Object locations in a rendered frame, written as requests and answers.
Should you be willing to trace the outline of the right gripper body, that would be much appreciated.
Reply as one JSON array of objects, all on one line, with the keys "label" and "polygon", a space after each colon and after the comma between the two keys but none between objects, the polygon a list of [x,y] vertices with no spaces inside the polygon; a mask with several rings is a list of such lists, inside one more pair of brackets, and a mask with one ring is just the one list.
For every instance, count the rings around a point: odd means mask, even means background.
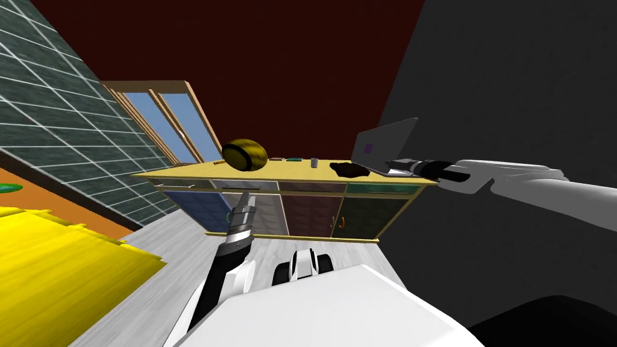
[{"label": "right gripper body", "polygon": [[409,167],[409,172],[422,178],[438,178],[440,171],[437,160],[413,160]]}]

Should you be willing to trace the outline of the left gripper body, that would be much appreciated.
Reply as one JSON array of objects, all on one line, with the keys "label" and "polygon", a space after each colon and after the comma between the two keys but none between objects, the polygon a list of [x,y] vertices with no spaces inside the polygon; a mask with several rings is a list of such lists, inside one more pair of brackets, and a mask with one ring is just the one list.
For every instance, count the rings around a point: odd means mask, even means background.
[{"label": "left gripper body", "polygon": [[256,208],[251,205],[234,207],[231,211],[229,231],[250,230],[254,220]]}]

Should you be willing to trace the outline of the grey cupboard door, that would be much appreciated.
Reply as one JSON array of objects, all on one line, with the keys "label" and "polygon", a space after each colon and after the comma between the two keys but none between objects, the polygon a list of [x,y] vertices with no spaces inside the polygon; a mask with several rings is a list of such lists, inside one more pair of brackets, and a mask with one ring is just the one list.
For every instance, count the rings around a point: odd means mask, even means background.
[{"label": "grey cupboard door", "polygon": [[259,235],[289,235],[281,195],[255,194],[256,213],[252,232]]}]

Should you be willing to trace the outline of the grey open laptop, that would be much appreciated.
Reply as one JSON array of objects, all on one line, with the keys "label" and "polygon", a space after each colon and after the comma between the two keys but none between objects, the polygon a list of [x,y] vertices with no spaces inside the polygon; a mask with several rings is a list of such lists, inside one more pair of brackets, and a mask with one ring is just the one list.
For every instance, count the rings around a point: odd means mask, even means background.
[{"label": "grey open laptop", "polygon": [[351,162],[384,177],[411,177],[411,172],[390,169],[386,162],[402,159],[417,121],[413,117],[358,133]]}]

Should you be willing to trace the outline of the blue cupboard door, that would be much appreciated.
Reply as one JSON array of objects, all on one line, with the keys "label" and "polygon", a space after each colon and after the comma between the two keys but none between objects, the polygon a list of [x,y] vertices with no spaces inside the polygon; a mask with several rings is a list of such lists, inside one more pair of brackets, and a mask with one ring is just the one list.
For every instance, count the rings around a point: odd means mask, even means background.
[{"label": "blue cupboard door", "polygon": [[163,193],[207,232],[227,233],[231,207],[221,193],[186,191],[163,191]]}]

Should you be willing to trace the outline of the gold and black ball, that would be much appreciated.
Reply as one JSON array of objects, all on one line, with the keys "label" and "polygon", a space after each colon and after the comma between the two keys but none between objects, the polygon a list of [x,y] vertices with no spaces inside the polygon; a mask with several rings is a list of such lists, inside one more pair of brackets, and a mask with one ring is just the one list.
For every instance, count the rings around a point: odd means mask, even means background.
[{"label": "gold and black ball", "polygon": [[222,157],[232,168],[242,172],[265,167],[268,155],[264,147],[250,139],[235,139],[222,147]]}]

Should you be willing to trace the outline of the black crumpled object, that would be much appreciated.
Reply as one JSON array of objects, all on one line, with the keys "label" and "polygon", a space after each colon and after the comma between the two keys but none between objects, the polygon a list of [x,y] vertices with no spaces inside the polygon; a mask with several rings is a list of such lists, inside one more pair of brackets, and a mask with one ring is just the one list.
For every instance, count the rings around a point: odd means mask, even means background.
[{"label": "black crumpled object", "polygon": [[334,172],[339,177],[343,178],[358,178],[358,177],[367,177],[370,175],[370,171],[356,163],[331,163],[329,167],[334,170]]}]

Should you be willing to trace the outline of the yellow wooden sideboard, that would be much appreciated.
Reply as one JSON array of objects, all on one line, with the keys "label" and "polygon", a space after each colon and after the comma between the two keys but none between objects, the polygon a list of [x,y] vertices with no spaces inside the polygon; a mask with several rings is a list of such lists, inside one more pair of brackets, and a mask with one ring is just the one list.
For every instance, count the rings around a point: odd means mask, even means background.
[{"label": "yellow wooden sideboard", "polygon": [[312,240],[332,242],[377,243],[383,233],[406,211],[411,203],[430,186],[430,181],[415,177],[383,177],[370,173],[367,177],[343,178],[329,167],[329,160],[319,160],[318,168],[310,160],[302,162],[270,161],[255,172],[241,172],[228,164],[212,162],[146,172],[142,177],[163,191],[221,193],[231,210],[243,192],[255,194],[341,196],[356,198],[408,199],[377,239],[337,239],[334,237],[300,237],[291,235],[259,235],[263,239]]}]

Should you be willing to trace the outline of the dark green cupboard door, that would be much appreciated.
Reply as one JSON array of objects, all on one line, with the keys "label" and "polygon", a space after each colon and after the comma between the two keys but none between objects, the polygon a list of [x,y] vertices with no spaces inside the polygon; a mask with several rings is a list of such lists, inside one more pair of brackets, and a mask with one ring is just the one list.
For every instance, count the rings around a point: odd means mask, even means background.
[{"label": "dark green cupboard door", "polygon": [[[346,197],[331,236],[337,239],[377,239],[408,202],[408,199]],[[338,227],[341,216],[345,218],[342,229]]]}]

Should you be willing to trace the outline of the dark red cupboard door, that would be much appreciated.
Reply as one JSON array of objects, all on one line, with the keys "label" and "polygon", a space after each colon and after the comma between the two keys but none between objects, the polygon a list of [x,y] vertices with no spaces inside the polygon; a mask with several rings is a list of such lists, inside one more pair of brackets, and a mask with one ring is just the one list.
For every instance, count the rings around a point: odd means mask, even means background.
[{"label": "dark red cupboard door", "polygon": [[289,235],[331,237],[342,199],[341,196],[283,195]]}]

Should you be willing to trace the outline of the wooden framed window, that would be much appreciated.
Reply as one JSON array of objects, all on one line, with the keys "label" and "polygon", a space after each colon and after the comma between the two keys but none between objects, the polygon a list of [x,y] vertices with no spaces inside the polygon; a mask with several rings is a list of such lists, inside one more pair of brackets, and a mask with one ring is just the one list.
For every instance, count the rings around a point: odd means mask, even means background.
[{"label": "wooden framed window", "polygon": [[174,166],[222,160],[221,144],[187,81],[103,81]]}]

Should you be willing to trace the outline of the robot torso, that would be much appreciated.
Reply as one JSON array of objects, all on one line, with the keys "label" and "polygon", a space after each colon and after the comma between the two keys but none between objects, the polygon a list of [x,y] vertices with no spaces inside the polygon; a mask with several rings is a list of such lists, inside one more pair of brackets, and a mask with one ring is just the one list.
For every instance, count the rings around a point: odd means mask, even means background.
[{"label": "robot torso", "polygon": [[220,303],[177,347],[484,347],[469,330],[399,284],[358,264],[332,270],[300,251],[289,281]]}]

